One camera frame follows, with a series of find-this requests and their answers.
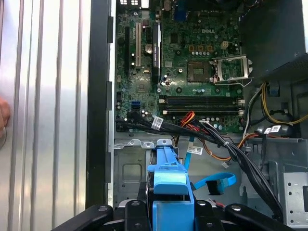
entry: white label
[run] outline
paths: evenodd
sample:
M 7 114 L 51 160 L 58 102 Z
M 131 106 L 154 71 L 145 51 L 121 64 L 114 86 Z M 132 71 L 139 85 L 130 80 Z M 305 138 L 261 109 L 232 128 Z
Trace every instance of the white label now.
M 188 146 L 187 152 L 192 154 L 202 155 L 202 150 L 203 148 L 201 147 Z
M 151 128 L 153 128 L 155 130 L 159 130 L 160 126 L 162 126 L 163 121 L 164 121 L 164 119 L 159 118 L 158 116 L 155 116 Z
M 269 134 L 270 133 L 271 128 L 267 128 L 264 132 L 264 134 Z
M 275 125 L 275 126 L 271 127 L 270 133 L 279 132 L 280 128 L 281 128 L 281 125 Z

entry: sata port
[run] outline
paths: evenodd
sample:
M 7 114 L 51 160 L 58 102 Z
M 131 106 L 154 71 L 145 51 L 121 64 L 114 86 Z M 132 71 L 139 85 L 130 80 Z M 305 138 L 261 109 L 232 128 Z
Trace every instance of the sata port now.
M 141 103 L 140 103 L 140 101 L 132 101 L 132 102 L 130 103 L 130 108 L 131 108 L 131 110 L 139 111 L 140 108 L 141 108 Z

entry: green circuit board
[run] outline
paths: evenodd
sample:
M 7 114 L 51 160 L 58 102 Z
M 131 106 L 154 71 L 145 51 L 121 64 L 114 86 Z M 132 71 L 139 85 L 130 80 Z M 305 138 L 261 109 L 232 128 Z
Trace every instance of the green circuit board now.
M 176 22 L 173 12 L 162 13 L 161 25 L 161 77 L 164 81 L 160 84 L 153 83 L 152 63 L 153 56 L 146 53 L 149 45 L 145 27 L 152 27 L 155 22 L 155 13 L 150 11 L 124 11 L 117 15 L 116 39 L 116 118 L 126 118 L 131 110 L 132 102 L 140 102 L 145 118 L 153 115 L 176 123 L 183 115 L 163 115 L 159 99 L 161 95 L 179 96 L 221 96 L 242 98 L 240 85 L 217 86 L 207 81 L 194 82 L 188 79 L 189 64 L 193 66 L 191 71 L 204 74 L 205 69 L 195 67 L 196 63 L 208 64 L 213 58 L 234 56 L 240 54 L 240 39 L 238 15 L 222 16 L 210 13 L 188 15 L 185 22 Z M 141 65 L 131 66 L 135 62 L 134 57 L 128 57 L 128 51 L 124 43 L 129 43 L 129 53 L 136 51 L 136 24 L 141 24 Z M 126 30 L 129 27 L 129 39 L 126 38 Z M 222 43 L 227 41 L 229 47 L 222 49 Z M 125 68 L 129 59 L 129 70 Z M 242 74 L 239 61 L 223 64 L 224 77 L 238 77 Z M 237 115 L 216 116 L 204 113 L 198 115 L 200 119 L 215 118 L 212 124 L 220 127 L 221 133 L 240 133 L 242 127 Z

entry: motherboard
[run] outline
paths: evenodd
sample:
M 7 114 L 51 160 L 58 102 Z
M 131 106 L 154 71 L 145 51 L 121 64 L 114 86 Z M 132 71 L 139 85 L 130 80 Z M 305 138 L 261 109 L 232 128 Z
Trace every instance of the motherboard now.
M 216 84 L 243 75 L 239 15 L 171 7 L 125 10 L 116 19 L 116 119 L 130 111 L 179 124 L 189 111 L 221 133 L 241 133 L 243 87 Z M 132 132 L 120 126 L 117 131 Z

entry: screw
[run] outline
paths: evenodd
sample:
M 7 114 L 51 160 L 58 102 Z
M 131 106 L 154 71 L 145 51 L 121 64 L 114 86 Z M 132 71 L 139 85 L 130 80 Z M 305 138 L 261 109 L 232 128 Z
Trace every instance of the screw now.
M 241 207 L 239 207 L 237 205 L 232 205 L 231 209 L 234 210 L 234 211 L 237 211 L 237 212 L 242 210 Z
M 106 211 L 108 208 L 106 206 L 101 206 L 98 211 L 99 212 L 103 212 L 103 211 Z
M 133 203 L 131 203 L 132 206 L 137 206 L 140 205 L 139 201 L 134 201 Z
M 205 201 L 199 200 L 198 205 L 205 206 Z

